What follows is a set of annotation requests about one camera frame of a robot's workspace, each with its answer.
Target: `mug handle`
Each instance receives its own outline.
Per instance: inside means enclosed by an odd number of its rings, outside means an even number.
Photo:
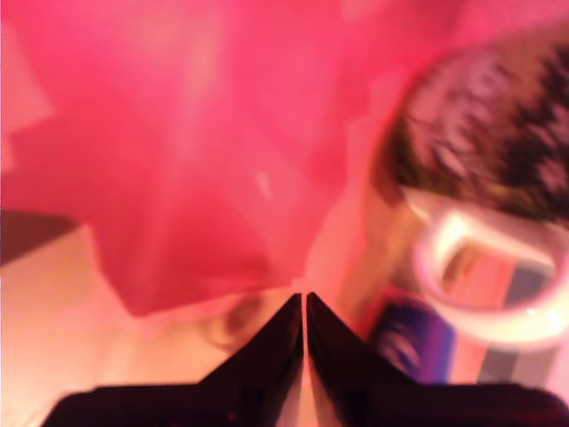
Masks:
[[[450,300],[440,285],[445,267],[467,241],[553,269],[547,289],[505,310]],[[566,230],[511,216],[445,207],[431,216],[413,244],[413,269],[427,301],[457,330],[506,347],[550,345],[569,328],[569,237]]]

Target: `blue can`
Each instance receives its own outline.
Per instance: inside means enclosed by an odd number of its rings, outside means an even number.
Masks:
[[[448,383],[455,332],[425,302],[398,297],[383,311],[371,344],[418,383]]]

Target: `white mug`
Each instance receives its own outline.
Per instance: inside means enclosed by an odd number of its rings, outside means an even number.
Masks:
[[[457,330],[502,346],[551,345],[569,331],[567,25],[441,61],[412,92],[393,134],[397,178],[425,228],[413,272]],[[550,273],[502,310],[451,300],[449,261],[478,243]]]

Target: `red fabric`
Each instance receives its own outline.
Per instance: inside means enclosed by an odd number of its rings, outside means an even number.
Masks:
[[[329,0],[6,1],[53,113],[8,135],[3,207],[93,226],[136,315],[285,286],[349,178],[346,123],[374,81],[533,25],[528,11],[569,11],[502,3],[383,1],[347,17]],[[9,85],[21,64],[3,52],[3,65]]]

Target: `black object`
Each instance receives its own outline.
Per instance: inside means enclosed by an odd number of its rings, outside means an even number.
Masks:
[[[516,384],[422,385],[309,294],[309,355],[346,427],[569,426],[564,402]]]
[[[546,391],[515,384],[418,384],[357,338],[316,294],[309,294],[307,307],[309,354],[346,427],[569,426],[567,407]],[[296,294],[200,383],[71,395],[44,427],[272,427],[302,355]]]
[[[296,294],[243,349],[197,384],[101,387],[61,400],[44,427],[269,427],[303,355]]]

